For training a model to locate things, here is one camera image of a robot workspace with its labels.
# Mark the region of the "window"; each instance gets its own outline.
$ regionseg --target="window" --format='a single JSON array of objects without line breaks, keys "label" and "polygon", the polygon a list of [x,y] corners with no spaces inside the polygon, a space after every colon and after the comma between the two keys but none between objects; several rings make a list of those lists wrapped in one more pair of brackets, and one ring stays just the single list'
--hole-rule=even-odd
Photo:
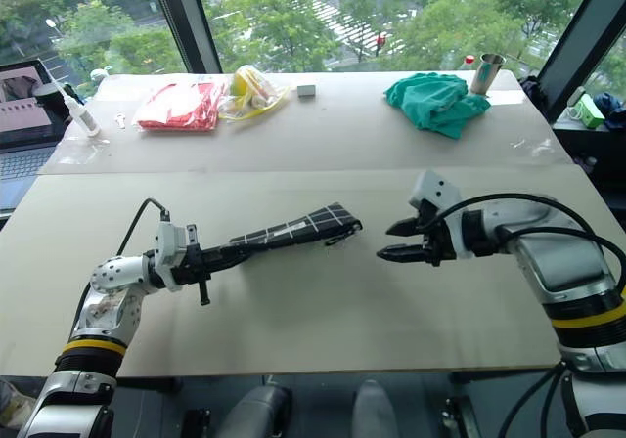
[{"label": "window", "polygon": [[457,69],[503,53],[536,73],[582,0],[201,0],[224,71]]},{"label": "window", "polygon": [[609,93],[626,100],[626,33],[617,39],[584,85],[592,96]]},{"label": "window", "polygon": [[85,96],[104,71],[185,71],[157,0],[0,0],[0,64],[35,58]]}]

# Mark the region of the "black cable cord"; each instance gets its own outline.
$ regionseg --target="black cable cord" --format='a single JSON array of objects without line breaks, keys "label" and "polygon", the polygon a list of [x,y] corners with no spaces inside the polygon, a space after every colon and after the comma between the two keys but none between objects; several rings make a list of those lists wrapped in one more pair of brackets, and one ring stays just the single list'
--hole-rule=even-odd
[{"label": "black cable cord", "polygon": [[558,362],[556,365],[547,370],[546,373],[541,376],[537,382],[530,386],[526,392],[524,392],[524,394],[517,400],[507,414],[505,421],[502,422],[502,426],[498,432],[498,438],[506,438],[509,427],[511,427],[517,413],[521,410],[524,404],[526,404],[528,399],[530,399],[535,392],[541,389],[541,386],[543,386],[550,380],[551,377],[559,372],[560,368],[562,368],[561,362]]},{"label": "black cable cord", "polygon": [[[139,218],[141,218],[141,215],[144,213],[144,210],[146,209],[149,203],[153,204],[156,208],[160,210],[161,221],[169,221],[169,211],[167,211],[167,209],[163,205],[161,205],[158,201],[156,201],[154,198],[146,198],[143,201],[143,203],[139,206],[139,209],[137,210],[137,213],[135,214],[135,218],[133,218],[133,221],[131,222],[130,227],[128,227],[128,231],[126,232],[126,235],[124,236],[124,239],[121,242],[119,249],[117,250],[116,256],[121,255],[121,253],[124,251],[124,248],[128,244],[128,240],[130,240],[130,237],[132,236],[133,231],[135,231],[135,226],[137,226],[137,223],[139,222]],[[76,306],[76,312],[74,313],[74,320],[71,323],[71,329],[69,331],[69,338],[71,338],[71,335],[74,331],[74,326],[76,326],[76,323],[78,322],[78,317],[80,316],[82,305],[85,303],[85,298],[87,297],[87,293],[89,293],[89,287],[90,287],[90,284],[87,284],[85,288],[83,288],[82,293],[80,295],[80,299],[78,300],[78,305]]]},{"label": "black cable cord", "polygon": [[520,236],[530,235],[534,233],[551,233],[551,234],[556,234],[556,235],[575,236],[577,238],[582,238],[584,240],[593,241],[596,244],[599,244],[607,248],[613,254],[615,254],[617,259],[619,260],[620,274],[619,274],[619,280],[617,281],[617,285],[615,289],[617,290],[619,294],[621,294],[624,291],[624,287],[626,287],[626,254],[624,254],[622,249],[617,247],[617,245],[615,245],[611,241],[606,240],[598,235],[586,233],[581,230],[574,230],[573,228],[561,228],[561,227],[554,227],[554,226],[524,228],[523,230],[514,231],[512,233],[509,233],[503,236],[502,239],[500,240],[500,246],[504,246],[510,240],[519,238]]},{"label": "black cable cord", "polygon": [[535,195],[532,195],[532,194],[520,194],[520,193],[487,194],[485,196],[468,198],[467,200],[460,201],[459,203],[457,203],[455,205],[452,205],[449,208],[446,208],[441,213],[437,214],[428,223],[419,226],[417,228],[417,230],[420,233],[427,232],[434,225],[436,225],[437,223],[441,222],[444,218],[446,218],[446,217],[450,216],[452,213],[455,213],[456,211],[459,211],[459,210],[461,210],[463,208],[466,208],[466,207],[468,207],[470,205],[474,205],[476,203],[481,203],[483,201],[504,200],[504,199],[529,200],[529,201],[534,201],[534,202],[537,202],[537,203],[543,203],[544,205],[547,205],[547,206],[551,206],[552,208],[555,208],[555,209],[557,209],[559,211],[562,211],[563,213],[568,215],[572,220],[574,220],[576,223],[578,223],[580,225],[580,227],[583,230],[585,230],[587,233],[594,234],[594,230],[589,225],[589,223],[587,223],[587,221],[582,216],[580,216],[578,213],[576,213],[574,210],[572,210],[568,206],[563,205],[562,203],[559,203],[556,200],[552,200],[551,198],[535,196]]},{"label": "black cable cord", "polygon": [[550,383],[550,387],[546,393],[546,398],[544,399],[544,405],[541,408],[541,420],[539,425],[541,438],[548,438],[548,415],[550,413],[550,406],[552,405],[552,399],[557,391],[557,386],[559,386],[560,377],[565,372],[565,363],[561,362],[559,365],[560,369],[552,378],[552,382]]},{"label": "black cable cord", "polygon": [[146,198],[144,202],[139,206],[139,209],[137,210],[137,214],[135,215],[135,218],[133,218],[133,221],[130,223],[130,227],[128,227],[126,236],[124,236],[124,239],[122,240],[121,245],[119,246],[119,249],[117,250],[116,255],[121,255],[121,253],[124,251],[124,248],[126,248],[126,245],[128,244],[128,240],[130,240],[130,237],[132,236],[133,231],[135,231],[135,226],[137,226],[137,223],[139,222],[141,215],[144,213],[144,210],[148,206],[148,203],[152,203],[156,208],[160,210],[161,221],[169,221],[169,211],[167,211],[167,209],[163,205],[158,203],[154,198]]}]

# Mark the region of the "yellow plastic bag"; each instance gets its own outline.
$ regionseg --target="yellow plastic bag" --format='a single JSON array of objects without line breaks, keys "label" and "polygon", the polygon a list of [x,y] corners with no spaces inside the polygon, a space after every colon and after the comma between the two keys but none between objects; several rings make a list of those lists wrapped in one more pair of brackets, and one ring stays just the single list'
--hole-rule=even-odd
[{"label": "yellow plastic bag", "polygon": [[230,96],[219,106],[220,118],[244,120],[273,109],[289,88],[277,88],[254,66],[241,66],[233,75]]}]

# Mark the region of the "window frame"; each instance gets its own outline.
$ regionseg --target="window frame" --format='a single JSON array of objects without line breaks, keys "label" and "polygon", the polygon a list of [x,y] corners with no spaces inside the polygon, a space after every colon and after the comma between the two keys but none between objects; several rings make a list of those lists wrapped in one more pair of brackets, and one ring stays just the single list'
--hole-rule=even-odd
[{"label": "window frame", "polygon": [[222,73],[201,0],[158,0],[189,73]]},{"label": "window frame", "polygon": [[626,26],[626,0],[583,0],[538,75],[554,123]]}]

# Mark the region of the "white tabletop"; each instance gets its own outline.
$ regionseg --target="white tabletop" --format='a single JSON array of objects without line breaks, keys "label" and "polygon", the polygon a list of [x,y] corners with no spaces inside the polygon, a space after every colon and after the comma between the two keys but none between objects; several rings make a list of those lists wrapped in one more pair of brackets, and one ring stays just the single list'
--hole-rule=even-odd
[{"label": "white tabletop", "polygon": [[[88,109],[102,132],[92,140],[71,125],[42,174],[173,171],[316,171],[407,169],[444,165],[571,162],[548,123],[501,71],[484,115],[460,140],[417,130],[383,91],[410,72],[272,74],[277,84],[315,84],[314,98],[295,92],[276,110],[243,122],[220,121],[210,133],[147,132],[131,126],[143,98],[192,75],[112,76]],[[470,81],[472,71],[460,71]],[[127,126],[114,121],[124,113]]]},{"label": "white tabletop", "polygon": [[[40,176],[0,232],[0,374],[51,371],[92,268],[114,254],[145,197],[165,204],[175,224],[196,223],[203,247],[334,201],[365,230],[330,248],[281,249],[217,273],[209,306],[200,306],[194,286],[147,297],[122,375],[553,364],[555,335],[513,257],[433,268],[375,256],[403,241],[384,231],[413,214],[407,199],[419,172]],[[439,172],[464,197],[494,191],[557,197],[626,247],[626,236],[577,166]],[[156,228],[157,213],[149,210],[127,254],[150,249]]]}]

